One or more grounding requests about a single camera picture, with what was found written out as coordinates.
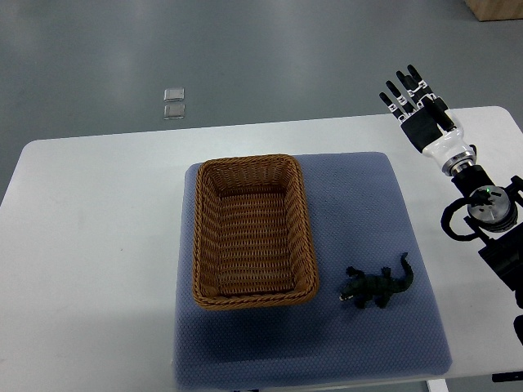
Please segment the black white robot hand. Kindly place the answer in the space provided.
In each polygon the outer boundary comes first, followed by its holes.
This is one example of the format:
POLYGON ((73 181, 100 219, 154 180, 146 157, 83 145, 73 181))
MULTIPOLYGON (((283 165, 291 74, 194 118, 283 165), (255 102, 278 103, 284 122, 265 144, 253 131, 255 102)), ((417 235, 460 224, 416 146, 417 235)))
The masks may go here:
POLYGON ((413 65, 407 72, 396 72, 399 87, 386 81, 389 92, 379 97, 396 118, 411 145, 431 158, 446 176, 476 164, 476 150, 464 141, 460 122, 450 113, 448 105, 434 93, 413 65))

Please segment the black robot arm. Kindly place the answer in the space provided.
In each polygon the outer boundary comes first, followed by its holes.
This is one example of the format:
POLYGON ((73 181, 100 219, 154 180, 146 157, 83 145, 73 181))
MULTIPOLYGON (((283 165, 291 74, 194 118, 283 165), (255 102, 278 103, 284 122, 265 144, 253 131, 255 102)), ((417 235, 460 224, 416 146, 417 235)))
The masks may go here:
POLYGON ((522 307, 522 178, 513 176, 509 185, 500 187, 482 166, 471 163, 453 167, 450 176, 462 197, 444 209, 441 228, 455 241, 480 239, 480 257, 522 307), (458 234, 451 227, 454 213, 462 208, 467 210, 463 220, 470 234, 458 234))

